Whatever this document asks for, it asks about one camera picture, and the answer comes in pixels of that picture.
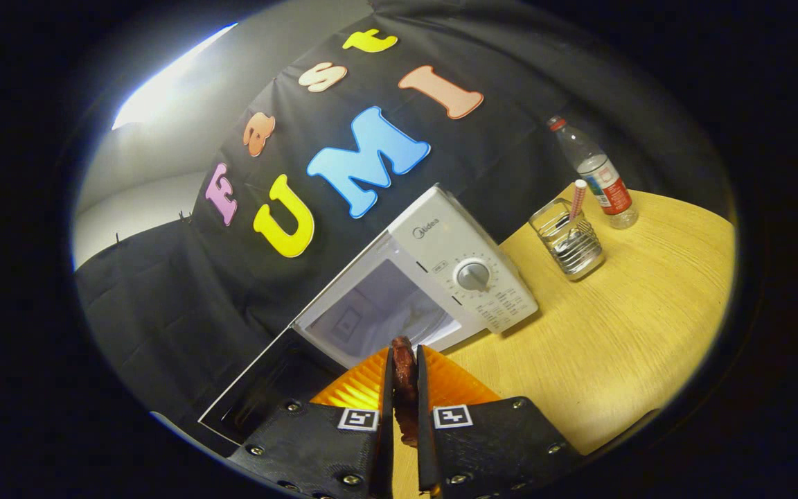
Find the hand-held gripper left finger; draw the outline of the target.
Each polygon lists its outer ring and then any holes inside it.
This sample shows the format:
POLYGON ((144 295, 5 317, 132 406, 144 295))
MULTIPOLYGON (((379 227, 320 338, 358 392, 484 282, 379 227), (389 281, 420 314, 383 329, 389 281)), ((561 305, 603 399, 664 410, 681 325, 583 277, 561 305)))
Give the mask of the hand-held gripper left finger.
POLYGON ((294 498, 392 497, 392 372, 385 347, 311 400, 282 402, 230 467, 294 498))

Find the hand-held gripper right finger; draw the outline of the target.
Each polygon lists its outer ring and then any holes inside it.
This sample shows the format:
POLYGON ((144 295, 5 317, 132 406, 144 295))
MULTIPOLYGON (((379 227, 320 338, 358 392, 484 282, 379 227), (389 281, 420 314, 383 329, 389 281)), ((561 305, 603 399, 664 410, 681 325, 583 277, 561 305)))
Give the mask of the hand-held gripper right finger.
POLYGON ((525 396, 502 398, 419 345, 418 482, 434 498, 525 498, 583 455, 525 396))

